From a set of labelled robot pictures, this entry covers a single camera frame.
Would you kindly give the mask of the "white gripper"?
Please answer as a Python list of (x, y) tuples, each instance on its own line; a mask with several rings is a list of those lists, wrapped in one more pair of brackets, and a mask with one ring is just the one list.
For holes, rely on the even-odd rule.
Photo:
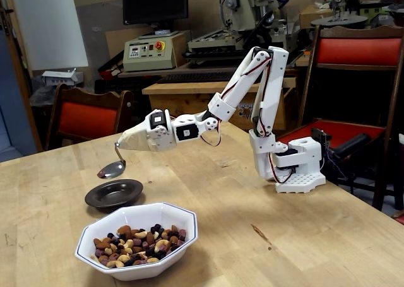
[(175, 148), (175, 136), (168, 110), (155, 109), (146, 119), (146, 138), (152, 151)]

